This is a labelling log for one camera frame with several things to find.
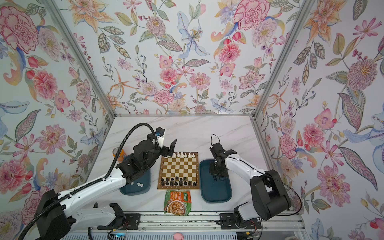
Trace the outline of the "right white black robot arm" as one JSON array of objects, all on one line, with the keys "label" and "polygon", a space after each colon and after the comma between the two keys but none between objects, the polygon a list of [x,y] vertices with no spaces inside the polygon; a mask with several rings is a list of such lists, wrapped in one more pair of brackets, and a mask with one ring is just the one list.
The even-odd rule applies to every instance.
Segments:
[{"label": "right white black robot arm", "polygon": [[241,158],[236,151],[226,151],[220,143],[212,144],[210,151],[214,161],[209,173],[218,179],[227,179],[233,172],[249,184],[252,200],[234,208],[230,217],[222,220],[228,226],[245,229],[246,224],[267,221],[292,207],[291,198],[279,173],[263,170]]}]

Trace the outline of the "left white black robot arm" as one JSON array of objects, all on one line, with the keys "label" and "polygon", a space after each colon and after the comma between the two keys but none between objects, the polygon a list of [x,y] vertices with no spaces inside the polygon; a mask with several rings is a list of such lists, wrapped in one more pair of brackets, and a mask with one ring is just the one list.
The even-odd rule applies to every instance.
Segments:
[{"label": "left white black robot arm", "polygon": [[[150,134],[134,146],[132,154],[118,163],[128,138],[140,127],[149,128]],[[122,140],[105,175],[67,191],[56,193],[50,190],[43,194],[34,218],[22,230],[19,239],[23,240],[33,226],[37,226],[41,240],[60,240],[71,231],[83,228],[104,226],[113,230],[122,227],[127,217],[119,204],[92,209],[84,207],[134,182],[150,170],[159,157],[171,157],[177,142],[165,147],[164,138],[163,128],[154,130],[148,123],[135,125]]]}]

